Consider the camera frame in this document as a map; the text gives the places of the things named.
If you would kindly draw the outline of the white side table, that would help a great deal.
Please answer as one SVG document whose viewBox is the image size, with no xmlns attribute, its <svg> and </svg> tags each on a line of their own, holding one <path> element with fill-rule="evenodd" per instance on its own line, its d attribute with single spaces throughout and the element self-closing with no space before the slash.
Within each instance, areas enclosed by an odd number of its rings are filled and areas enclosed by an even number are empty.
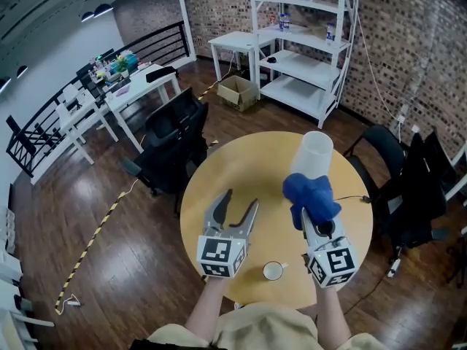
<svg viewBox="0 0 467 350">
<path fill-rule="evenodd" d="M 467 141 L 454 158 L 448 160 L 442 182 L 446 201 L 461 194 L 466 198 L 463 205 L 467 206 Z"/>
</svg>

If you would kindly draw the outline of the small white desk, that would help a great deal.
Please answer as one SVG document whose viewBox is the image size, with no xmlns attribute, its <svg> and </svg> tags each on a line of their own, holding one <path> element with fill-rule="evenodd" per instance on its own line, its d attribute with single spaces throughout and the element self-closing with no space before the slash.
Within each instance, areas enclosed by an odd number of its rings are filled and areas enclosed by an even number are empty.
<svg viewBox="0 0 467 350">
<path fill-rule="evenodd" d="M 99 108 L 95 98 L 88 91 L 85 91 L 84 99 L 80 104 L 81 107 L 73 112 L 70 112 L 65 104 L 59 104 L 55 111 L 59 116 L 61 135 L 67 137 L 80 154 L 93 165 L 94 160 L 82 146 L 85 143 L 82 136 L 84 132 L 100 121 L 115 142 L 118 142 L 118 137 L 104 117 L 104 112 L 107 109 L 105 107 Z"/>
</svg>

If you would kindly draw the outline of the white storage rack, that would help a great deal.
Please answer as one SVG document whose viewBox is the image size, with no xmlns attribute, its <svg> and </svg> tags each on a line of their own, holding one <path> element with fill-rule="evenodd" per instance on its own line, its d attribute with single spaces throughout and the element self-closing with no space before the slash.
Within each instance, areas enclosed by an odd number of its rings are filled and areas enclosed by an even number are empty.
<svg viewBox="0 0 467 350">
<path fill-rule="evenodd" d="M 54 324 L 34 315 L 34 304 L 21 287 L 23 270 L 14 250 L 15 216 L 0 206 L 0 350 L 43 350 L 37 329 Z"/>
</svg>

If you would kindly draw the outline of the white mug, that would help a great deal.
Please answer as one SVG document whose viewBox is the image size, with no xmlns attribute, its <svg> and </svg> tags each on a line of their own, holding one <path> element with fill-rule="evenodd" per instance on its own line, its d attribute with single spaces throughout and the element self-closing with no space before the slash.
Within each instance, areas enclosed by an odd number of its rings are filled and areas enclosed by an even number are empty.
<svg viewBox="0 0 467 350">
<path fill-rule="evenodd" d="M 268 281 L 277 281 L 282 277 L 287 267 L 287 263 L 280 263 L 277 261 L 267 262 L 263 267 L 263 276 Z"/>
</svg>

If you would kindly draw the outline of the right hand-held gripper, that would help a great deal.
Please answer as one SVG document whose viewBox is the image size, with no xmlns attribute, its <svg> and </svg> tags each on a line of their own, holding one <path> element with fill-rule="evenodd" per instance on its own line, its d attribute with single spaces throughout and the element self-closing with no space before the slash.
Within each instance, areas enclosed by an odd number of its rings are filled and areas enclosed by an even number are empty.
<svg viewBox="0 0 467 350">
<path fill-rule="evenodd" d="M 348 282 L 357 270 L 357 253 L 346 236 L 341 219 L 332 219 L 332 238 L 320 236 L 308 211 L 301 209 L 301 226 L 308 244 L 304 262 L 308 273 L 321 287 Z"/>
</svg>

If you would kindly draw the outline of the black flat case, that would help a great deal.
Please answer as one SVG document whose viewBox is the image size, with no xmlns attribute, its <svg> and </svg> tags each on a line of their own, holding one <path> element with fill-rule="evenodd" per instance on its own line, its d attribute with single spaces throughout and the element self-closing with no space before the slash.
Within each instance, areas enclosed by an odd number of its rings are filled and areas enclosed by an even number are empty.
<svg viewBox="0 0 467 350">
<path fill-rule="evenodd" d="M 176 77 L 179 76 L 178 71 L 174 67 L 168 66 L 168 67 L 163 67 L 162 69 L 158 69 L 158 70 L 147 73 L 146 81 L 147 83 L 151 83 L 151 82 L 156 81 L 157 79 L 160 79 L 161 77 L 165 77 L 170 74 L 174 74 Z"/>
</svg>

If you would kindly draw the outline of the person's right forearm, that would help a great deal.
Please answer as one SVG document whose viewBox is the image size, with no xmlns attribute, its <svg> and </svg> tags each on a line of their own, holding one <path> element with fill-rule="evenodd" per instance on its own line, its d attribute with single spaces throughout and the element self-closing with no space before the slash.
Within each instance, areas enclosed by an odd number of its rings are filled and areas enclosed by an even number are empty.
<svg viewBox="0 0 467 350">
<path fill-rule="evenodd" d="M 351 337 L 335 287 L 315 286 L 318 343 L 324 350 L 337 350 Z"/>
</svg>

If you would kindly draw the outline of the teal storage box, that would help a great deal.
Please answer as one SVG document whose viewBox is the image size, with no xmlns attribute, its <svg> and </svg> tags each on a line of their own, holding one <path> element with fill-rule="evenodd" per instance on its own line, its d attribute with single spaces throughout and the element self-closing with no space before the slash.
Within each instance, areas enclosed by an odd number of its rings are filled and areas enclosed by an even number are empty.
<svg viewBox="0 0 467 350">
<path fill-rule="evenodd" d="M 132 69 L 135 69 L 137 67 L 138 58 L 137 58 L 137 56 L 135 54 L 133 54 L 132 52 L 126 51 L 126 52 L 122 52 L 119 55 L 122 55 L 122 56 L 126 57 L 126 59 L 128 61 L 128 70 L 129 71 L 132 70 Z M 117 57 L 110 64 L 110 72 L 111 73 L 116 73 L 116 60 L 117 60 Z"/>
</svg>

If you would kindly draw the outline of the long white desk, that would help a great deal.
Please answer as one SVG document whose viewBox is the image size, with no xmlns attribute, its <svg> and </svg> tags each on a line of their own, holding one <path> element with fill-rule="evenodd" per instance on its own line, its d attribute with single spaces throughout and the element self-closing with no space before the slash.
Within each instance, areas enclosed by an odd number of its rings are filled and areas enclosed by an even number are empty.
<svg viewBox="0 0 467 350">
<path fill-rule="evenodd" d="M 138 101 L 141 97 L 147 95 L 153 90 L 157 90 L 159 92 L 159 96 L 161 97 L 163 104 L 168 103 L 169 97 L 165 89 L 165 84 L 168 82 L 171 83 L 175 95 L 182 92 L 177 77 L 174 74 L 170 74 L 165 77 L 161 77 L 154 82 L 147 83 L 146 74 L 151 71 L 162 69 L 163 67 L 168 66 L 159 66 L 157 64 L 148 66 L 130 77 L 130 82 L 128 83 L 129 91 L 126 94 L 117 97 L 115 93 L 111 98 L 106 97 L 106 104 L 109 110 L 113 113 L 118 125 L 123 129 L 124 133 L 136 147 L 138 152 L 143 152 L 142 146 L 136 140 L 121 113 L 128 106 L 132 105 L 134 102 Z"/>
</svg>

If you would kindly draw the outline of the person's left forearm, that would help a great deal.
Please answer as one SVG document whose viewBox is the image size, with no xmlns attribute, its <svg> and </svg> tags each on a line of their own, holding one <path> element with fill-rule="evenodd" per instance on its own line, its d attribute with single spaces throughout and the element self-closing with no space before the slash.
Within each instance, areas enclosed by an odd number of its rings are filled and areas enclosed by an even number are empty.
<svg viewBox="0 0 467 350">
<path fill-rule="evenodd" d="M 228 279 L 208 278 L 185 324 L 187 330 L 209 343 L 215 338 L 220 309 L 228 284 Z"/>
</svg>

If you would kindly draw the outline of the blue cloth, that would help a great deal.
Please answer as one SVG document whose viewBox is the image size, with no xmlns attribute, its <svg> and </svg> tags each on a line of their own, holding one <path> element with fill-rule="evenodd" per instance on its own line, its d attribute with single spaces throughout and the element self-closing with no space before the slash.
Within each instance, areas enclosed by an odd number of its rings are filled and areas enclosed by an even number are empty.
<svg viewBox="0 0 467 350">
<path fill-rule="evenodd" d="M 306 209 L 310 220 L 316 225 L 332 220 L 341 211 L 341 206 L 333 199 L 327 176 L 308 179 L 300 173 L 291 174 L 284 180 L 282 192 L 292 203 L 290 212 L 296 230 L 302 230 L 302 209 Z"/>
</svg>

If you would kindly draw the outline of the open cardboard box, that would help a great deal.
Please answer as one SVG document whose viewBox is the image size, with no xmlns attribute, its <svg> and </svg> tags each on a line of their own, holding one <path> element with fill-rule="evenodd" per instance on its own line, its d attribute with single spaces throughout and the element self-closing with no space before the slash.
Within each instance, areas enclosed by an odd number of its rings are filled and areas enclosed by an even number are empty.
<svg viewBox="0 0 467 350">
<path fill-rule="evenodd" d="M 256 103 L 258 87 L 255 82 L 232 76 L 218 84 L 217 94 L 224 104 L 239 112 L 244 112 Z"/>
</svg>

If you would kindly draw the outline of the white desk with items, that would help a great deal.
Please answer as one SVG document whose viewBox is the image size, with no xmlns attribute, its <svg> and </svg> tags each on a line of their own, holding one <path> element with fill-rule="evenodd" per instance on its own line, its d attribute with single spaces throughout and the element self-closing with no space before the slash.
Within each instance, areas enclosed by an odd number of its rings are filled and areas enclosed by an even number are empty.
<svg viewBox="0 0 467 350">
<path fill-rule="evenodd" d="M 182 21 L 159 28 L 118 50 L 111 49 L 102 54 L 100 59 L 112 63 L 126 50 L 131 51 L 138 61 L 150 61 L 162 66 L 173 66 L 175 61 L 189 59 L 190 56 Z M 55 112 L 59 104 L 74 109 L 79 102 L 66 101 L 63 90 L 60 89 L 40 107 L 24 127 L 21 128 L 13 117 L 7 118 L 12 135 L 6 153 L 30 177 L 34 176 L 39 164 L 50 157 L 64 141 L 59 131 L 59 116 Z"/>
</svg>

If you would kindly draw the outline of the black high-back office chair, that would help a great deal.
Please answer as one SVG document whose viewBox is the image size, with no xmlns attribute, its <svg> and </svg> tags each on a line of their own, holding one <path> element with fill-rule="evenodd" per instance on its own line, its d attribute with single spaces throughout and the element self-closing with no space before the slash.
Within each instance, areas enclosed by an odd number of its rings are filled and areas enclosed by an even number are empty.
<svg viewBox="0 0 467 350">
<path fill-rule="evenodd" d="M 395 263 L 404 248 L 433 240 L 431 222 L 446 213 L 446 191 L 452 189 L 456 178 L 437 130 L 425 138 L 415 133 L 401 174 L 390 180 L 382 196 L 401 201 L 382 226 L 393 249 L 389 263 Z"/>
</svg>

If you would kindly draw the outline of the white table lamp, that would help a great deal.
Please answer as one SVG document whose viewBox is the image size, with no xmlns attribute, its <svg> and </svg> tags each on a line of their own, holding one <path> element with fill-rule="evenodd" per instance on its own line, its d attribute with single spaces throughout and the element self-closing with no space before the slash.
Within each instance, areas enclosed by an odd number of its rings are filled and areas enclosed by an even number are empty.
<svg viewBox="0 0 467 350">
<path fill-rule="evenodd" d="M 290 172 L 303 174 L 308 179 L 327 176 L 332 154 L 332 139 L 325 133 L 310 131 L 301 140 Z"/>
</svg>

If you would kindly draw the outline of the white metal shelf rack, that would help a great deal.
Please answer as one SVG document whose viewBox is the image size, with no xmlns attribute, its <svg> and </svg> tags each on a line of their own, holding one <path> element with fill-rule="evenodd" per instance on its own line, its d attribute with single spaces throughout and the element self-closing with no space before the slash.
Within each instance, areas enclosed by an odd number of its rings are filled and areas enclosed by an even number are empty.
<svg viewBox="0 0 467 350">
<path fill-rule="evenodd" d="M 304 1 L 250 0 L 255 55 L 255 82 L 260 70 L 268 69 L 271 80 L 259 85 L 259 96 L 279 101 L 317 120 L 321 128 L 339 105 L 350 64 L 358 25 L 359 0 Z M 281 32 L 279 16 L 290 7 L 309 8 L 334 15 L 335 42 L 328 45 L 324 34 L 290 19 L 290 31 Z M 269 24 L 275 15 L 276 24 Z M 276 63 L 267 58 L 275 57 Z"/>
</svg>

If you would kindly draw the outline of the person's beige clothing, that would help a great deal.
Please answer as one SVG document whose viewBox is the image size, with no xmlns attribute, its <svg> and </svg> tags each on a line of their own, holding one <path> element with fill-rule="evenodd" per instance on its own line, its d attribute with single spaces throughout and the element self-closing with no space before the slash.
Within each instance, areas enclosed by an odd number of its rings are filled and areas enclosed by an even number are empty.
<svg viewBox="0 0 467 350">
<path fill-rule="evenodd" d="M 212 343 L 185 327 L 168 324 L 148 338 L 159 344 L 226 350 L 324 350 L 311 317 L 295 309 L 254 303 L 219 317 Z"/>
</svg>

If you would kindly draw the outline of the small white table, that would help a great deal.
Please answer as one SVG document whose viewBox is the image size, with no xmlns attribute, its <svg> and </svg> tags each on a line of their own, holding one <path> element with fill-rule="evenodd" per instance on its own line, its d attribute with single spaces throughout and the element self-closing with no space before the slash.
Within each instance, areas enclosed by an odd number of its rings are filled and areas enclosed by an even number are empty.
<svg viewBox="0 0 467 350">
<path fill-rule="evenodd" d="M 247 55 L 249 61 L 250 80 L 255 80 L 255 55 L 253 47 L 254 34 L 234 31 L 229 34 L 219 36 L 208 41 L 212 51 L 212 58 L 215 65 L 215 73 L 217 81 L 220 82 L 223 78 L 220 72 L 220 64 L 217 49 L 230 50 L 233 52 L 233 58 L 236 59 L 237 69 L 240 70 L 239 54 Z"/>
</svg>

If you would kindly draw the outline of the black mesh office chair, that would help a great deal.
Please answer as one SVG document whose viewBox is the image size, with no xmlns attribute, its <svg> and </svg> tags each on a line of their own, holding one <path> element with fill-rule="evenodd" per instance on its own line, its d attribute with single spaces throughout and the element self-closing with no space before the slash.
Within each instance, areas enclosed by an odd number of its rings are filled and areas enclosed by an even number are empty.
<svg viewBox="0 0 467 350">
<path fill-rule="evenodd" d="M 147 146 L 134 160 L 123 158 L 123 170 L 139 179 L 152 195 L 174 196 L 174 213 L 180 215 L 180 196 L 193 172 L 207 158 L 203 128 L 209 104 L 188 88 L 155 110 L 145 121 Z"/>
</svg>

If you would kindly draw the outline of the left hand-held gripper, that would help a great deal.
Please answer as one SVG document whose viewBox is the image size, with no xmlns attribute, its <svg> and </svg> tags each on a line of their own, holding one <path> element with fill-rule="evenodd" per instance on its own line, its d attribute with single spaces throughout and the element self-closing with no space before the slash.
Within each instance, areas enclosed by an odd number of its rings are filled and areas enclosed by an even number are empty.
<svg viewBox="0 0 467 350">
<path fill-rule="evenodd" d="M 205 276 L 232 279 L 244 262 L 249 237 L 259 209 L 255 199 L 237 224 L 223 229 L 232 189 L 222 192 L 205 211 L 203 234 L 198 237 L 196 261 Z"/>
</svg>

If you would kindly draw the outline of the black folding chair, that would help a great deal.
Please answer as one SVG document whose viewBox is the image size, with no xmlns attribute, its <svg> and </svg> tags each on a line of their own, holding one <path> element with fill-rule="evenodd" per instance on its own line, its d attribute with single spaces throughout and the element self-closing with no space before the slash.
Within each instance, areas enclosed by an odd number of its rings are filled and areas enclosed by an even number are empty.
<svg viewBox="0 0 467 350">
<path fill-rule="evenodd" d="M 365 202 L 374 203 L 379 196 L 380 189 L 360 158 L 354 154 L 355 147 L 362 139 L 366 140 L 378 152 L 389 171 L 391 179 L 400 176 L 404 166 L 405 154 L 397 138 L 382 125 L 373 125 L 367 128 L 352 146 L 343 153 L 343 156 L 358 172 L 366 186 L 368 199 L 365 199 Z"/>
</svg>

